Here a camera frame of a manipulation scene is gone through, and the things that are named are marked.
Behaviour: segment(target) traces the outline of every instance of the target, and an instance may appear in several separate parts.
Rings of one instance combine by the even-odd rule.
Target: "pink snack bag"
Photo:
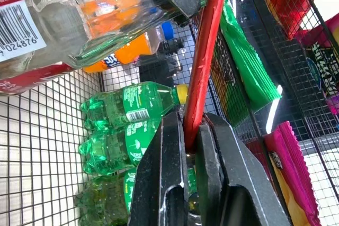
[[[339,43],[339,13],[326,21]],[[307,64],[332,114],[339,114],[339,52],[333,49],[323,26],[298,31],[295,38],[305,47]]]
[[[299,143],[289,122],[277,126],[271,134],[264,136],[264,142],[277,168],[290,187],[294,199],[305,212],[311,226],[321,226],[318,218],[318,205],[314,197],[308,168],[304,161]],[[267,164],[260,151],[258,141],[246,145],[264,166],[268,176]]]
[[[326,25],[332,33],[334,39],[339,43],[339,13],[327,20]],[[300,30],[295,38],[305,47],[309,48],[312,44],[318,42],[321,47],[329,48],[332,44],[328,40],[323,26],[319,25],[311,30]]]

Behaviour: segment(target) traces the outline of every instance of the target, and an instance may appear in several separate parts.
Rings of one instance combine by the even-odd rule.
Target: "red handle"
[[[186,151],[192,150],[201,124],[207,82],[224,0],[208,0],[201,15],[184,118]]]

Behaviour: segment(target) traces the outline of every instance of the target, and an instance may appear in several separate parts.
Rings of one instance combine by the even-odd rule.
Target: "soda bottle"
[[[167,87],[142,82],[113,92],[101,92],[81,105],[90,130],[115,128],[147,119],[160,119],[175,105],[185,104],[186,85]]]
[[[1,0],[0,80],[58,62],[90,66],[179,15],[166,0]]]
[[[137,166],[156,133],[160,119],[137,122],[117,130],[96,131],[79,146],[87,174],[112,174]]]
[[[90,180],[75,197],[80,226],[125,226],[130,213],[136,168]]]
[[[115,53],[92,66],[83,68],[83,70],[87,73],[105,71],[119,64],[132,63],[139,55],[153,55],[157,52],[160,43],[164,39],[165,37],[160,27],[151,28]]]
[[[199,196],[197,190],[197,179],[195,176],[195,169],[189,168],[188,172],[188,182],[189,182],[189,212],[194,215],[199,215]]]

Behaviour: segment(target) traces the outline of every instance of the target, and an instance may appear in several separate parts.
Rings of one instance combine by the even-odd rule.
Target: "barcode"
[[[147,110],[139,110],[139,111],[126,113],[126,117],[127,117],[129,122],[149,119],[149,115],[148,115]]]
[[[44,47],[24,0],[0,6],[0,62]]]

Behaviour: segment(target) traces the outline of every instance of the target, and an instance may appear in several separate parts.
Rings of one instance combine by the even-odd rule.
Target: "printed number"
[[[26,46],[27,46],[27,43],[26,43],[24,40],[22,40],[22,41],[21,41],[21,45],[24,46],[24,47],[26,47]]]
[[[18,41],[18,42],[16,42],[16,44],[10,43],[10,44],[6,45],[5,48],[6,48],[7,51],[13,51],[13,50],[18,50],[19,48],[22,48],[22,47],[30,46],[31,43],[35,44],[35,43],[37,43],[37,40],[34,39],[34,38],[29,38],[29,39]]]

